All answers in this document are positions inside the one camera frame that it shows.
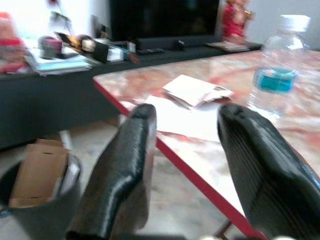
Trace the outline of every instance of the white wall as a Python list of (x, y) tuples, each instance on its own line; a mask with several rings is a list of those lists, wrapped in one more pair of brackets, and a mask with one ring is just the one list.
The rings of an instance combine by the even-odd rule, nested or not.
[(311, 17), (303, 37), (311, 48), (320, 48), (320, 0), (250, 0), (247, 8), (255, 12), (247, 28), (250, 42), (264, 43), (277, 31), (280, 15), (299, 14)]
[[(99, 17), (102, 24), (109, 24), (107, 0), (60, 0), (65, 15), (72, 21), (76, 35), (91, 34), (91, 15)], [(38, 38), (52, 35), (54, 31), (67, 33), (61, 24), (50, 26), (51, 11), (60, 12), (47, 0), (0, 0), (0, 11), (9, 12), (22, 38)]]

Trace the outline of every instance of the soundbar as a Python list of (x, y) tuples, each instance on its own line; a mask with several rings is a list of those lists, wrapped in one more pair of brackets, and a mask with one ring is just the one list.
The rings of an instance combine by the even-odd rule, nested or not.
[(170, 49), (177, 47), (178, 42), (183, 42), (184, 47), (199, 47), (206, 43), (219, 42), (214, 35), (194, 35), (194, 36), (169, 36), (169, 37), (153, 37), (138, 38), (136, 40), (137, 50), (147, 49)]

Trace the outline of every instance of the figurine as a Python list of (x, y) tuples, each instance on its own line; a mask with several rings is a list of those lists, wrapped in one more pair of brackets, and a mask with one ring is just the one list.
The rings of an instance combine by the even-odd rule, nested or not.
[(12, 18), (7, 12), (0, 12), (0, 39), (17, 38)]
[(81, 46), (84, 53), (93, 53), (96, 49), (96, 42), (92, 39), (83, 39)]
[(246, 23), (252, 19), (253, 13), (245, 9), (248, 0), (227, 0), (222, 25), (223, 40), (238, 45), (246, 45), (244, 33)]

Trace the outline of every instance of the paper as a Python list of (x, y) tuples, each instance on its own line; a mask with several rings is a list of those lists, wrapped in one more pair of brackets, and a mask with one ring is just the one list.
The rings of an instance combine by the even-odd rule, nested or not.
[(149, 96), (145, 103), (156, 109), (158, 131), (220, 142), (217, 130), (219, 103), (205, 103), (193, 110), (155, 96)]
[[(41, 52), (42, 50), (39, 48), (32, 48), (29, 49), (29, 53), (32, 55), (32, 57), (35, 60), (35, 63), (39, 66), (41, 65), (53, 65), (53, 64), (65, 64), (65, 63), (85, 63), (87, 58), (82, 55), (77, 55), (74, 57), (70, 57), (68, 59), (60, 59), (60, 58), (53, 58), (53, 59), (43, 59), (41, 58)], [(74, 53), (74, 50), (66, 50), (65, 53)]]
[(74, 156), (69, 155), (68, 168), (67, 168), (66, 173), (64, 175), (61, 189), (59, 191), (60, 195), (63, 195), (67, 191), (69, 191), (75, 185), (75, 183), (79, 177), (80, 168), (78, 167), (78, 165), (76, 164), (76, 162), (73, 158), (74, 158)]
[(190, 106), (196, 106), (216, 85), (199, 79), (180, 75), (163, 87), (167, 93), (185, 101)]
[(217, 49), (223, 49), (228, 52), (245, 52), (250, 50), (246, 45), (238, 45), (229, 41), (212, 42), (207, 43), (206, 45)]
[(206, 102), (229, 98), (232, 91), (210, 82), (180, 75), (163, 87), (164, 91), (188, 109)]
[(22, 38), (24, 42), (24, 46), (27, 49), (35, 49), (39, 46), (39, 40), (38, 39), (30, 39), (30, 38)]

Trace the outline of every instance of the cardboard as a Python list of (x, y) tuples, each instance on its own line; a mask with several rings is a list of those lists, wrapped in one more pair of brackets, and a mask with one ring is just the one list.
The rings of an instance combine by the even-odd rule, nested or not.
[(59, 141), (39, 139), (27, 146), (9, 200), (10, 208), (28, 208), (52, 201), (68, 166), (68, 150)]

